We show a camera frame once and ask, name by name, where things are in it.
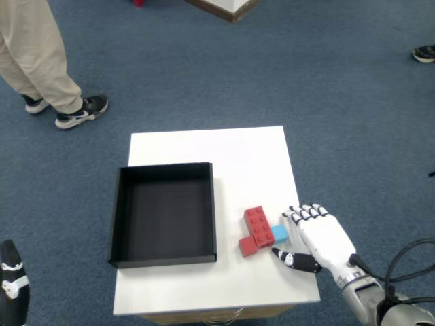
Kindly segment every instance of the red object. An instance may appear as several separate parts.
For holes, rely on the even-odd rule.
[[[145,0],[133,0],[136,7],[142,7]]]
[[[242,255],[244,257],[253,255],[254,253],[257,252],[257,245],[256,242],[254,241],[254,237],[253,236],[248,236],[246,238],[240,239],[239,240],[239,248],[240,251],[242,252]]]
[[[249,232],[254,237],[257,248],[264,248],[273,245],[275,239],[261,206],[247,209],[244,214]]]

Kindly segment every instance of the khaki pants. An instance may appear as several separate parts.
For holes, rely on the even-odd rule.
[[[0,75],[20,94],[44,98],[58,112],[82,107],[47,0],[0,0]]]

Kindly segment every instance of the wooden furniture base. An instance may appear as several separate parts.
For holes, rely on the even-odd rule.
[[[184,324],[184,323],[204,323],[204,322],[222,322],[232,321],[236,319],[253,319],[253,318],[266,318],[274,317],[278,314],[293,308],[293,306],[269,306],[269,307],[256,307],[239,309],[225,309],[225,310],[208,310],[185,312],[177,314],[153,314],[142,316],[149,321],[153,321],[160,325],[170,324]]]
[[[229,12],[221,7],[218,7],[206,0],[184,0],[195,7],[198,7],[206,12],[209,12],[217,17],[220,17],[229,22],[238,22],[246,13],[248,13],[252,8],[259,4],[260,0],[249,0],[247,3],[242,5],[236,12]]]

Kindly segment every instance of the black cable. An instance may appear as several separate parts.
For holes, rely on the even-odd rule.
[[[358,266],[359,268],[361,268],[363,271],[365,271],[365,273],[371,275],[374,278],[377,278],[378,280],[385,282],[385,278],[375,274],[374,272],[372,272],[372,270],[361,260],[360,256],[358,256],[357,254],[353,254],[351,255],[351,257],[349,258],[349,263],[355,266]],[[391,278],[389,280],[390,283],[396,283],[396,282],[402,282],[404,280],[410,280],[412,278],[416,278],[419,276],[423,276],[424,274],[427,274],[428,272],[431,272],[435,270],[435,264],[425,268],[424,270],[419,270],[417,272],[411,273],[411,274],[407,274],[407,275],[403,275],[401,277],[395,277],[395,278]]]
[[[401,304],[422,304],[424,302],[435,302],[435,297],[413,297],[412,299],[403,300]]]
[[[412,278],[423,276],[424,274],[427,274],[428,272],[435,270],[435,264],[433,264],[433,265],[425,268],[424,270],[419,270],[417,272],[413,272],[413,273],[410,273],[410,274],[407,274],[407,275],[404,275],[401,277],[392,278],[394,268],[396,268],[398,262],[402,259],[402,257],[405,255],[405,253],[407,253],[408,251],[410,251],[411,249],[413,249],[415,247],[418,247],[419,245],[424,245],[424,244],[435,245],[435,238],[416,240],[416,241],[413,241],[410,244],[406,245],[403,249],[401,249],[398,252],[398,254],[391,261],[385,277],[382,277],[382,276],[379,276],[379,275],[376,275],[375,273],[373,273],[370,270],[370,268],[362,261],[360,256],[358,256],[356,254],[351,255],[351,257],[349,258],[349,263],[352,265],[356,265],[356,266],[360,267],[363,271],[365,271],[365,273],[371,275],[372,277],[377,278],[377,279],[385,282],[385,300],[387,302],[394,303],[397,300],[395,300],[395,295],[394,295],[395,289],[394,289],[394,286],[391,285],[391,283],[402,282],[404,280],[410,280]],[[416,297],[413,299],[400,301],[400,303],[402,303],[402,304],[416,304],[416,303],[422,303],[422,302],[435,302],[435,297]]]
[[[389,265],[387,274],[385,275],[385,299],[392,300],[394,297],[394,287],[391,286],[390,283],[391,283],[391,278],[392,278],[394,268],[396,268],[398,262],[402,259],[402,257],[404,256],[405,253],[407,253],[408,251],[410,251],[411,249],[413,249],[415,247],[418,247],[420,245],[424,245],[426,243],[430,243],[430,244],[435,245],[435,239],[430,238],[430,239],[421,239],[421,240],[413,241],[410,244],[406,245],[402,250],[400,250],[398,252],[398,254],[393,258],[393,260],[391,261],[391,263]],[[421,270],[419,272],[415,272],[413,274],[418,275],[418,276],[424,275],[427,273],[425,271],[432,270],[431,267],[426,268],[425,270]]]

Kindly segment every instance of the blue block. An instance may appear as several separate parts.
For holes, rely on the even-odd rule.
[[[284,225],[280,224],[280,225],[273,226],[271,227],[271,231],[273,237],[275,238],[275,244],[287,241],[288,233]]]

